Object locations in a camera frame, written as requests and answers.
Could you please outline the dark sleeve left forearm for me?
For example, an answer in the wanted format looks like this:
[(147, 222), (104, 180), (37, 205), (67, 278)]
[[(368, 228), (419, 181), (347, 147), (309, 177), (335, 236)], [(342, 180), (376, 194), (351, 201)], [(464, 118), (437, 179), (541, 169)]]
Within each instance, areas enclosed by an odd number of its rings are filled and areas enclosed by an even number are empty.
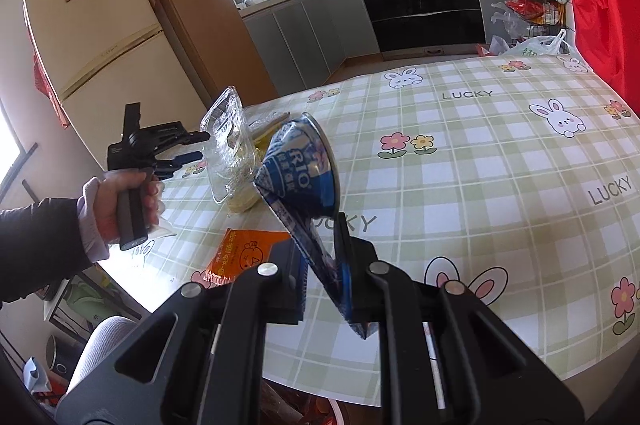
[(2, 211), (2, 303), (13, 303), (108, 257), (93, 209), (99, 186), (93, 178), (79, 198), (46, 198)]

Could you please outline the left hand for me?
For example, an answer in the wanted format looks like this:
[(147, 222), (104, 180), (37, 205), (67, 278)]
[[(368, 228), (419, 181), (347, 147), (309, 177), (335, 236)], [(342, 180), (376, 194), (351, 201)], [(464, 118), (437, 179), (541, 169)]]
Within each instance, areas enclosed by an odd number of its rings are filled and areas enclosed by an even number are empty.
[(149, 176), (141, 170), (118, 170), (109, 172), (100, 183), (93, 202), (96, 227), (106, 244), (119, 240), (117, 228), (117, 200), (120, 192), (143, 186), (142, 205), (145, 222), (157, 226), (160, 222), (160, 187), (162, 184), (155, 174)]

